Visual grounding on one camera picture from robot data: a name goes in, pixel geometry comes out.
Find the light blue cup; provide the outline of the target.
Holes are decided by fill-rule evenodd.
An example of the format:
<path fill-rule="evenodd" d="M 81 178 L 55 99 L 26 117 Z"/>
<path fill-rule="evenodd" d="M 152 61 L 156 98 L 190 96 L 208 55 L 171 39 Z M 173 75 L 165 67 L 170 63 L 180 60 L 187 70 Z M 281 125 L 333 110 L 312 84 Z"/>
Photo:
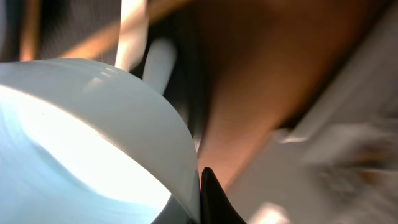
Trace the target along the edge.
<path fill-rule="evenodd" d="M 2 223 L 200 223 L 184 120 L 105 63 L 1 64 Z"/>

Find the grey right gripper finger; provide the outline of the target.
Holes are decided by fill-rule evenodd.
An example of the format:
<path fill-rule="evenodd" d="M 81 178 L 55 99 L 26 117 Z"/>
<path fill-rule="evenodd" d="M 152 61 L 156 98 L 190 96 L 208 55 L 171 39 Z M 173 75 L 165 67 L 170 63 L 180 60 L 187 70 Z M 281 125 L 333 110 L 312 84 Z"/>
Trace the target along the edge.
<path fill-rule="evenodd" d="M 209 167 L 201 173 L 201 215 L 204 224 L 246 224 Z"/>

